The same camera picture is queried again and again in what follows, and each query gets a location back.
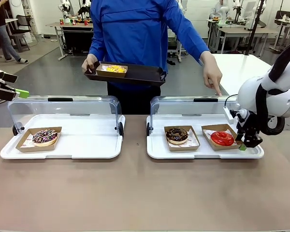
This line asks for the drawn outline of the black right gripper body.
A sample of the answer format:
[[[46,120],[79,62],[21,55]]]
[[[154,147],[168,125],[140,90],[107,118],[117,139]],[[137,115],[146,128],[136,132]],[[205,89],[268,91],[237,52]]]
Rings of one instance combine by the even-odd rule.
[[[239,110],[236,113],[237,134],[242,136],[254,136],[259,134],[259,126],[257,123],[257,115],[249,110]]]

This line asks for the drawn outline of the person right hand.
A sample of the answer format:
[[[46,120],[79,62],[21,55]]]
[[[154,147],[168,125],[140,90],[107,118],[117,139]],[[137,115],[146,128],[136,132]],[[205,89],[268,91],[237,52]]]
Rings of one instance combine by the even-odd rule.
[[[86,71],[92,72],[95,70],[94,64],[98,61],[95,55],[88,54],[87,58],[84,60],[82,64],[82,71],[85,73]]]

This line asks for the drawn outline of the person left hand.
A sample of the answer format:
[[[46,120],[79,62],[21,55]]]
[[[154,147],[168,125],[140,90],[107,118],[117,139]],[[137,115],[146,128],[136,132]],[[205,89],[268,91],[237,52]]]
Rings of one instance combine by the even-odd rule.
[[[222,73],[217,66],[216,61],[206,61],[203,65],[203,80],[206,87],[215,90],[218,96],[222,96],[220,90],[220,81]]]

